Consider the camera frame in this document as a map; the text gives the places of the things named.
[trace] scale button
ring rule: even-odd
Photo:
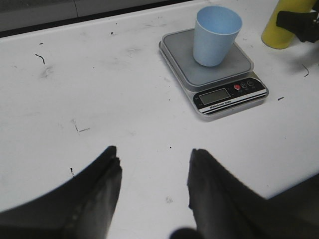
[[[246,87],[247,87],[247,84],[246,84],[245,82],[242,82],[242,83],[240,83],[240,86],[241,86],[242,88],[246,88]]]
[[[247,85],[249,85],[249,86],[253,86],[253,85],[254,85],[254,82],[253,82],[253,81],[251,81],[251,80],[248,80],[248,81],[247,81]]]
[[[240,85],[234,85],[234,88],[236,89],[236,90],[240,90],[241,89],[241,87],[240,87]]]

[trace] lcd screen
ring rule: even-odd
[[[225,88],[199,96],[204,105],[230,97]]]

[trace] white table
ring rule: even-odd
[[[108,145],[123,168],[109,239],[163,239],[195,226],[186,186],[193,148],[265,198],[317,174],[318,44],[264,45],[276,3],[196,0],[0,39],[0,211],[61,185]],[[260,106],[204,122],[158,43],[192,28],[211,4],[241,15],[236,42],[270,93]]]

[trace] red button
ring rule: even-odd
[[[236,90],[240,90],[240,89],[241,89],[240,85],[234,85],[234,88],[235,88]]]

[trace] scale display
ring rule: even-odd
[[[234,43],[221,64],[205,67],[193,58],[193,32],[167,34],[159,48],[199,115],[213,120],[261,104],[268,89],[240,47]]]

